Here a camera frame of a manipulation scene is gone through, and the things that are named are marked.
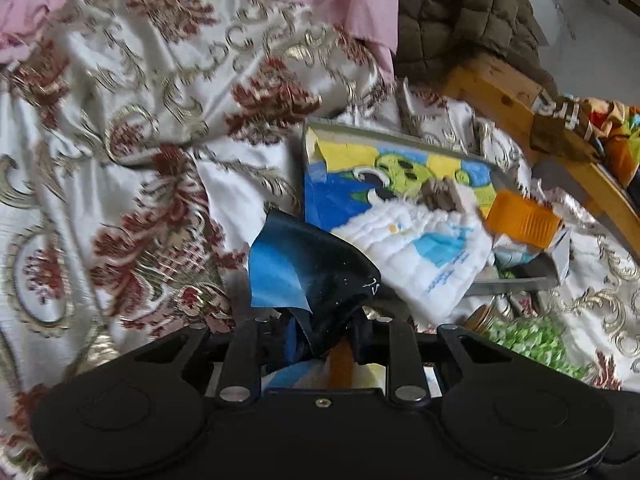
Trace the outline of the striped colourful cloth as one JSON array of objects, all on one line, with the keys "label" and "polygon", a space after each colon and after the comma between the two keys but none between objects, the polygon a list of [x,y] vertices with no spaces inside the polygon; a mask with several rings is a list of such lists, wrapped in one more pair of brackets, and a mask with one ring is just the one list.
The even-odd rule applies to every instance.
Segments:
[{"label": "striped colourful cloth", "polygon": [[289,365],[262,378],[262,390],[347,390],[386,391],[386,368],[380,364],[357,364],[347,342],[334,347],[324,360]]}]

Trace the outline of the dark blue cloth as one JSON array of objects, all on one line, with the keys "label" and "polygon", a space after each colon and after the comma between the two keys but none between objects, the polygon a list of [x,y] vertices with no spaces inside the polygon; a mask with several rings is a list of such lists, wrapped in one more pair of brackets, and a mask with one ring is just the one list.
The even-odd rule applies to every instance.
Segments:
[{"label": "dark blue cloth", "polygon": [[295,316],[297,362],[335,347],[382,285],[378,268],[355,246],[277,209],[250,246],[248,282],[252,308]]}]

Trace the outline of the white printed baby cloth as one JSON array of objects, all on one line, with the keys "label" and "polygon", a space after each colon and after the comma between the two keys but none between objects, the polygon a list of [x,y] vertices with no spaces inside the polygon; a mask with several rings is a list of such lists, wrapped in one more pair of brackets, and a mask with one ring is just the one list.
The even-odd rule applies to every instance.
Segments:
[{"label": "white printed baby cloth", "polygon": [[431,210],[404,200],[371,206],[332,230],[380,270],[421,324],[447,322],[492,255],[475,212]]}]

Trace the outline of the orange plastic cup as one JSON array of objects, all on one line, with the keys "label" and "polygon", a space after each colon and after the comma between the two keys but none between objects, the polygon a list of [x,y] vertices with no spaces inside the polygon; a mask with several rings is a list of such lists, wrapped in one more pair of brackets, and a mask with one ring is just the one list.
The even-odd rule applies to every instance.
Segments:
[{"label": "orange plastic cup", "polygon": [[536,200],[501,190],[491,205],[485,226],[491,233],[546,249],[562,226],[562,220],[550,207]]}]

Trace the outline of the burlap drawstring pouch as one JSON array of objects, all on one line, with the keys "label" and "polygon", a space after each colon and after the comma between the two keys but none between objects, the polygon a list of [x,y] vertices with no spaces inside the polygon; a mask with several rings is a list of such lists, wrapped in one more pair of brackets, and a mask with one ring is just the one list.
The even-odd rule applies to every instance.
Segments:
[{"label": "burlap drawstring pouch", "polygon": [[429,210],[470,212],[476,211],[477,199],[472,188],[456,182],[453,178],[426,180],[420,189],[418,202]]}]

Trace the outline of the floral satin bedspread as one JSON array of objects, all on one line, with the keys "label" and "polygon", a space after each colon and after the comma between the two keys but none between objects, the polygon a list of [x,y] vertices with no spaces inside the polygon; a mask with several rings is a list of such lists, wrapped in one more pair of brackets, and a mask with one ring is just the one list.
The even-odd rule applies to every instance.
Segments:
[{"label": "floral satin bedspread", "polygon": [[46,467],[29,419],[54,385],[188,325],[248,311],[248,248],[303,205],[304,120],[482,156],[548,200],[570,272],[496,299],[552,316],[591,385],[639,387],[639,267],[544,190],[472,107],[382,78],[355,38],[276,0],[70,0],[1,73],[1,474]]}]

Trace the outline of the brown quilted blanket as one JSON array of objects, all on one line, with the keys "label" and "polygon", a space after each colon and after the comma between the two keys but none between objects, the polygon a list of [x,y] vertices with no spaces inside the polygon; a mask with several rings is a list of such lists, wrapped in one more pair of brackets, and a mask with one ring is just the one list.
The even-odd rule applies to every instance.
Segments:
[{"label": "brown quilted blanket", "polygon": [[438,87],[459,63],[488,53],[555,96],[536,25],[529,0],[398,0],[395,75]]}]

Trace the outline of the colourful clothes pile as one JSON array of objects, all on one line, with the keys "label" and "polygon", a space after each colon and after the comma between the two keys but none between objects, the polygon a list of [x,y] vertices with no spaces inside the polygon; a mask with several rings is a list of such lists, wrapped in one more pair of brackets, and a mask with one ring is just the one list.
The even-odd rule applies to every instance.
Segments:
[{"label": "colourful clothes pile", "polygon": [[534,106],[529,146],[572,162],[593,162],[626,191],[639,184],[639,109],[620,101],[559,96]]}]

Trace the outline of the wooden bed frame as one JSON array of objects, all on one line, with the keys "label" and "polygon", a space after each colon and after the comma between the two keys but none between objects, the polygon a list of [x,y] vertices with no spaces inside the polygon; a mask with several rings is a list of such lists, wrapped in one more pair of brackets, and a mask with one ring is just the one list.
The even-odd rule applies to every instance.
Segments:
[{"label": "wooden bed frame", "polygon": [[[509,133],[530,164],[552,159],[529,145],[533,106],[542,95],[542,88],[506,62],[486,53],[474,56],[450,70],[440,91],[450,98],[468,102]],[[631,255],[638,257],[639,215],[615,179],[603,167],[591,162],[559,159],[556,163],[582,189],[578,194],[582,206],[593,217],[607,223]]]}]

